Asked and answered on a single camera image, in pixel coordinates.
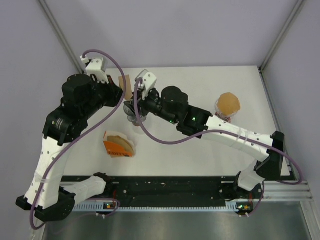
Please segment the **grey plastic dripper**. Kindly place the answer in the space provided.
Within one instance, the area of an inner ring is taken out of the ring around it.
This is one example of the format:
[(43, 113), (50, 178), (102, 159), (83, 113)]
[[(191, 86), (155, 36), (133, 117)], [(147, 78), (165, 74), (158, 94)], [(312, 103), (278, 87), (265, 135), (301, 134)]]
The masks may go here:
[[(136, 112), (134, 109), (134, 102), (133, 100), (127, 100), (124, 102), (123, 106), (124, 113), (127, 115), (127, 120), (132, 123), (134, 126), (139, 127), (140, 124), (138, 122), (138, 118), (136, 116)], [(141, 122), (145, 122), (147, 119), (147, 113), (143, 110), (140, 105), (138, 105), (138, 112)]]

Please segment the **orange coffee filter box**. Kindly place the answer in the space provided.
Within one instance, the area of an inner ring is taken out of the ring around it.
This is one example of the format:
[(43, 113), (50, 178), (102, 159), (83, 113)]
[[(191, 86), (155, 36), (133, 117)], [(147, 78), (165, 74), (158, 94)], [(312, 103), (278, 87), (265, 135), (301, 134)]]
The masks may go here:
[(105, 131), (103, 144), (111, 158), (129, 157), (136, 155), (136, 148), (133, 141), (127, 135), (117, 131)]

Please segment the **brown paper coffee filter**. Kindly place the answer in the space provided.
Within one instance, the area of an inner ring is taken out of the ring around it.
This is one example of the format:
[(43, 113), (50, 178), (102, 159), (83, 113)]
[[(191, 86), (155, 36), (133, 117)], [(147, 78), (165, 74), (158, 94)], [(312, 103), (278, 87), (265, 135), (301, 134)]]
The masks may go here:
[(224, 116), (236, 114), (241, 109), (237, 96), (231, 92), (223, 93), (217, 100), (217, 112)]

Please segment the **clear glass dripper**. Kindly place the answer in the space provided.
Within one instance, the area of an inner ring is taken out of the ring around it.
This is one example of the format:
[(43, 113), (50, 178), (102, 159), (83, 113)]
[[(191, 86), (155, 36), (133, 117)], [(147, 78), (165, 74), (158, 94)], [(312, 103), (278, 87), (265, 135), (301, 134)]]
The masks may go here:
[(215, 116), (226, 121), (228, 123), (232, 122), (232, 118), (239, 112), (239, 105), (238, 103), (228, 101), (219, 101), (217, 100), (215, 103)]

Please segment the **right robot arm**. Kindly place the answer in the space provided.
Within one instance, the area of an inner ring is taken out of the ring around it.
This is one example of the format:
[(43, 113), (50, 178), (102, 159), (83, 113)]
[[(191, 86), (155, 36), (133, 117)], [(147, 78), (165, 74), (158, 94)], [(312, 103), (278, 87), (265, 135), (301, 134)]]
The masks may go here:
[(210, 111), (189, 104), (188, 95), (176, 86), (163, 89), (139, 84), (133, 91), (133, 108), (142, 131), (162, 145), (190, 144), (186, 151), (208, 170), (192, 170), (196, 176), (235, 177), (233, 192), (245, 198), (265, 180), (289, 176), (284, 142), (276, 134), (258, 133), (233, 125)]

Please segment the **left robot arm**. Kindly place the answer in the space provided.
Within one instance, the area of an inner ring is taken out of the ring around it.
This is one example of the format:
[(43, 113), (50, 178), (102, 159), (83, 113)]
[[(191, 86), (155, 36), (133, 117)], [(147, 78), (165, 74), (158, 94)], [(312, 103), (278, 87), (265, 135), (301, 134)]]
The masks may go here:
[(46, 118), (42, 149), (31, 185), (16, 205), (29, 211), (31, 227), (34, 219), (43, 223), (66, 219), (73, 208), (92, 197), (109, 198), (114, 191), (111, 179), (98, 172), (86, 180), (62, 187), (61, 181), (69, 158), (68, 150), (85, 135), (96, 129), (88, 128), (88, 120), (101, 108), (118, 109), (123, 90), (110, 75), (106, 81), (96, 73), (74, 74), (62, 85), (60, 105)]

